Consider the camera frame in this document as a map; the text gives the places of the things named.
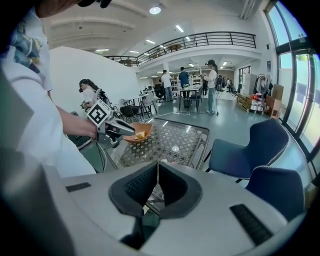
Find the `navy chair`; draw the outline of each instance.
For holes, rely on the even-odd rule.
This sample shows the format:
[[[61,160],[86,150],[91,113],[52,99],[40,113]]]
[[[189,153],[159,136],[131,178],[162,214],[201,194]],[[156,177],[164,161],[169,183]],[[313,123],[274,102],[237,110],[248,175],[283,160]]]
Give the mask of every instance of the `navy chair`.
[[[246,189],[276,208],[288,222],[304,212],[304,188],[295,170],[259,166]]]
[[[271,118],[255,123],[250,127],[250,142],[247,146],[216,139],[211,153],[210,170],[238,178],[249,180],[251,173],[258,166],[271,165],[286,149],[289,136],[277,120]]]

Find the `black slot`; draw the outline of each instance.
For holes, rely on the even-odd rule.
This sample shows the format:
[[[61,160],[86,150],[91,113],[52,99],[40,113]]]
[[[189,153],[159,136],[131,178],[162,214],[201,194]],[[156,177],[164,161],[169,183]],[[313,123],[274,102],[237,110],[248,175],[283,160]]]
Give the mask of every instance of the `black slot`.
[[[256,246],[272,237],[272,233],[244,204],[231,206],[230,210]]]

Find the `gray cushion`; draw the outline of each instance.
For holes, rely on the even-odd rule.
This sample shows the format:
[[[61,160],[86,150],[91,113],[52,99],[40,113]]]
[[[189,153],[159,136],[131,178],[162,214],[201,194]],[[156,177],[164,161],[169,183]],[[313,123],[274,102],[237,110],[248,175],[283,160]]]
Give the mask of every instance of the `gray cushion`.
[[[209,162],[211,170],[240,179],[251,176],[247,147],[216,139]]]

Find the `gray floor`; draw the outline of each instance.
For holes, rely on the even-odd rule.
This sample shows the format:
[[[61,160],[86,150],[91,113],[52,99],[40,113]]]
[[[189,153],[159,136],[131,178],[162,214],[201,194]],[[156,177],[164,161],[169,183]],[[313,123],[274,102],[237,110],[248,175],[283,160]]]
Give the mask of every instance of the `gray floor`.
[[[267,119],[267,116],[262,116],[259,113],[254,114],[253,112],[247,113],[241,107],[239,107],[235,100],[218,99],[217,109],[219,115],[206,114],[207,98],[203,99],[203,103],[200,105],[199,113],[196,112],[195,103],[193,103],[189,110],[183,107],[181,102],[181,111],[179,110],[179,102],[177,99],[173,102],[164,102],[157,104],[158,114],[155,110],[152,110],[153,117],[161,116],[161,118],[185,123],[188,125],[195,125],[205,127],[210,130],[209,143],[206,150],[206,154],[210,151],[214,140],[221,139],[232,143],[247,145],[250,140],[249,130],[251,125],[261,122]],[[274,167],[280,167],[284,169],[296,170],[299,172],[303,186],[306,187],[311,181],[311,174],[304,157],[304,154],[298,144],[289,135],[290,141],[284,153],[281,157],[272,164]],[[82,151],[83,155],[93,165],[96,170],[101,170],[101,159],[98,154],[96,147],[88,147]],[[204,163],[203,170],[208,168],[209,160]],[[110,163],[108,163],[106,170],[112,169]],[[240,182],[240,185],[245,187],[247,181]]]

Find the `glass table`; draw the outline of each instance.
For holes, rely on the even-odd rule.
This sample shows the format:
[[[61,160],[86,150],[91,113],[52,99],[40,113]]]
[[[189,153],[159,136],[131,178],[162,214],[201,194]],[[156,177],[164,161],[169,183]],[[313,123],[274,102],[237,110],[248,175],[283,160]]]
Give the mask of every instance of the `glass table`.
[[[202,167],[209,141],[209,130],[161,118],[148,121],[152,124],[150,136],[143,142],[131,144],[124,139],[116,148],[109,148],[107,155],[116,169],[143,162],[170,162],[195,169]],[[156,214],[165,207],[159,183],[146,204]]]

